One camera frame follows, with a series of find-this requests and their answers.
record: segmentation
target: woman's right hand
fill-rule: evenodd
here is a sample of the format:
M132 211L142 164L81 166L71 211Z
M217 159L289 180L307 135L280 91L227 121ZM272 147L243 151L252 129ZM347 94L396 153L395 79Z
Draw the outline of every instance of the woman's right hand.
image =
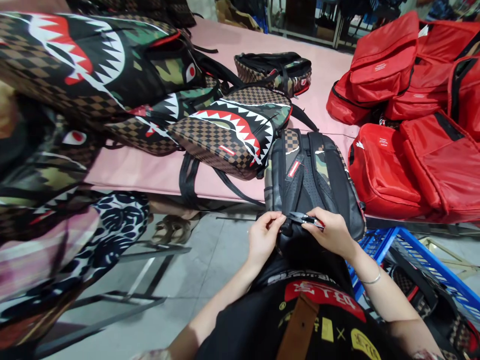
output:
M307 223L303 223L301 227L312 234L325 249L340 255L351 263L358 252L359 246L350 236L344 217L319 207L306 214L320 220L325 225L325 228L322 232L320 228Z

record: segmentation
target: blue plastic crate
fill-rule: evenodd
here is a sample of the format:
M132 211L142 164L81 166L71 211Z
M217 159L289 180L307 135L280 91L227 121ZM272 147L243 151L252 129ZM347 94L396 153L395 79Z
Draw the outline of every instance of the blue plastic crate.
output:
M433 253L417 240L404 227L392 227L369 231L359 242L361 247L381 264L390 246L394 247L407 261L433 280L445 285L452 295L459 311L472 324L480 329L480 297L475 294L462 280L446 267ZM354 270L349 266L355 299L358 301L364 293L364 287L357 278Z
M363 239L360 240L359 244L361 248L380 265L385 255L387 255L392 242L395 240L399 229L400 227L392 227L388 229L370 230ZM358 301L362 297L365 289L350 265L348 265L348 271L350 272L351 283L353 285L353 293L355 294L355 299Z

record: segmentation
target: human hand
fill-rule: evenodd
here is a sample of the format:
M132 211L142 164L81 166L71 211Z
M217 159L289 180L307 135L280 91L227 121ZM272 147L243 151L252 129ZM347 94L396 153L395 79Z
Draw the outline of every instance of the human hand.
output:
M358 245L350 236L343 216L319 207L306 214L319 219L325 225L325 228L322 232L315 225L307 223L303 223L301 227L312 234L325 249L351 262L357 253Z
M280 211L269 211L264 213L252 225L248 231L250 249L248 251L247 263L261 269L277 242L277 235L280 227L287 217Z

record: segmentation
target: pink tabletop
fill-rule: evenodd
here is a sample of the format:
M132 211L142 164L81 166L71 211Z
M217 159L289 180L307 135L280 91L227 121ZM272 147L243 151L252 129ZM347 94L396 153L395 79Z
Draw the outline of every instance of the pink tabletop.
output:
M207 49L218 49L217 54L208 54L224 64L235 74L237 69L234 56L241 53L281 53L295 52L312 63L310 89L292 102L300 108L328 135L340 148L344 158L355 136L358 126L345 125L333 120L325 108L330 89L335 81L350 68L352 56L338 51L298 42L276 35L225 25L199 17L197 26L191 30L192 41ZM289 127L308 131L309 128L295 118L291 118ZM184 153L175 152L165 157L156 157L133 147L116 150L102 149L85 181L94 185L94 189L137 190L148 193L180 195L179 173ZM230 177L232 182L253 199L264 200L264 181L242 181ZM195 183L199 197L241 201L228 189L205 164L200 164Z

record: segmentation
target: silver bracelet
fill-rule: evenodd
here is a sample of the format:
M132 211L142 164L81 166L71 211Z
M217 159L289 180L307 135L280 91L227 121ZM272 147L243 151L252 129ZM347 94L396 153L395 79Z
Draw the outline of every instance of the silver bracelet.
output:
M377 264L377 266L378 266L378 276L375 278L375 280L373 280L373 281L362 281L362 280L360 280L360 282L362 284L372 285L372 284L377 283L380 280L380 278L382 277L382 269L380 269L380 265Z

